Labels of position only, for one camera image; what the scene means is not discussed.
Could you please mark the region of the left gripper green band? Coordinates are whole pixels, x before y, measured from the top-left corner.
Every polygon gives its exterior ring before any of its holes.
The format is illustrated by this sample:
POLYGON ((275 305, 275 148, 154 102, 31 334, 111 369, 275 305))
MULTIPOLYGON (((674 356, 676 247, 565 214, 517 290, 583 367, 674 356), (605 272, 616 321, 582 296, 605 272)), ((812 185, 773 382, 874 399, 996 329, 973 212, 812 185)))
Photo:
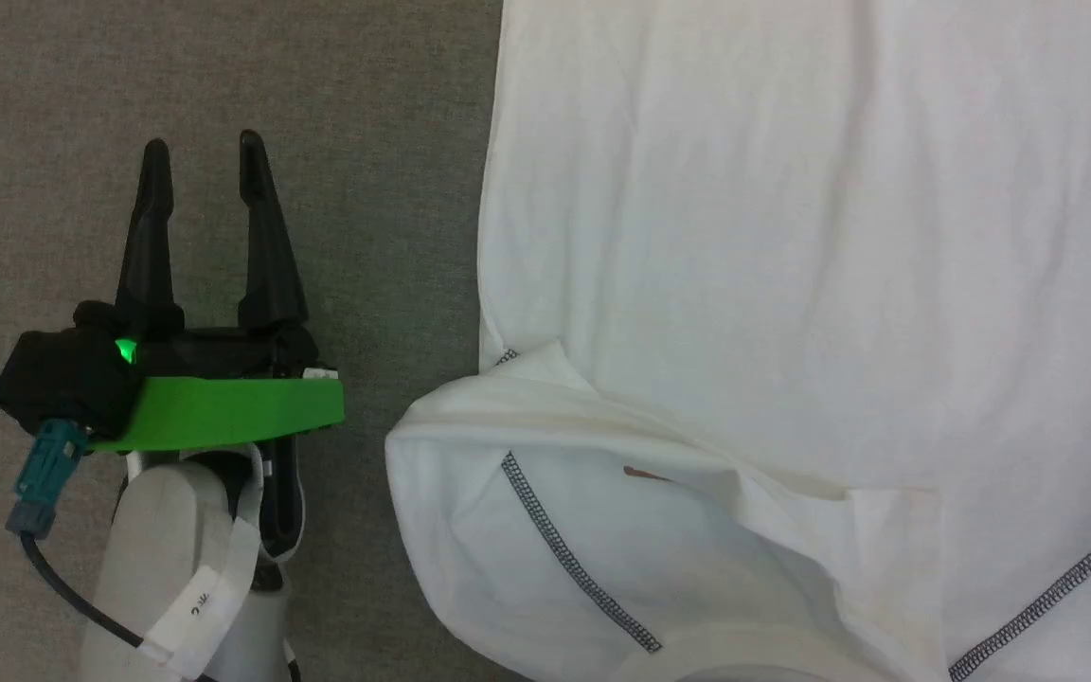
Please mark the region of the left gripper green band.
POLYGON ((345 418, 341 380, 319 366, 316 344, 299 325, 309 310, 267 147, 256 131, 242 131, 239 142, 239 190, 248 211, 242 330, 187 327, 170 277, 170 149, 161 137, 144 147, 116 306, 83 301, 75 308, 75 327, 105 327, 140 381, 125 427, 113 435, 92 432, 94 452, 260 443, 345 418))

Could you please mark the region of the grey fabric sofa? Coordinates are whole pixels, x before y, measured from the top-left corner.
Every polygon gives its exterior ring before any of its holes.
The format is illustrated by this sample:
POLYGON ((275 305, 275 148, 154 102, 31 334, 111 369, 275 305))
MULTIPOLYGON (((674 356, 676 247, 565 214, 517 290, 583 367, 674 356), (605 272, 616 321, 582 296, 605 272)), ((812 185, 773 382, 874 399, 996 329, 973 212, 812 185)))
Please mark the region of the grey fabric sofa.
MULTIPOLYGON (((341 427, 300 443, 290 639, 305 682, 521 682, 433 617, 385 436, 479 355, 476 226, 501 0, 0 3, 0 371, 17 335, 116 294, 140 156, 170 146, 173 291, 194 327, 245 289, 239 133, 267 143, 341 427)), ((5 531, 29 440, 0 411, 0 682, 68 682, 86 622, 5 531)))

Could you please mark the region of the white garment with grey stitching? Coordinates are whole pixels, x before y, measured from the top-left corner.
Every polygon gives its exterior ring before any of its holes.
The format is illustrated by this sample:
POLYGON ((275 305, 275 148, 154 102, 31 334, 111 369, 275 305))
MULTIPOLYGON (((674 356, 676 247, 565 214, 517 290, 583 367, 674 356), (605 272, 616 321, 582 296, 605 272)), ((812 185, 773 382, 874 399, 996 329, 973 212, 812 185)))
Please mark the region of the white garment with grey stitching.
POLYGON ((386 466, 546 682, 1091 682, 1091 0, 503 0, 386 466))

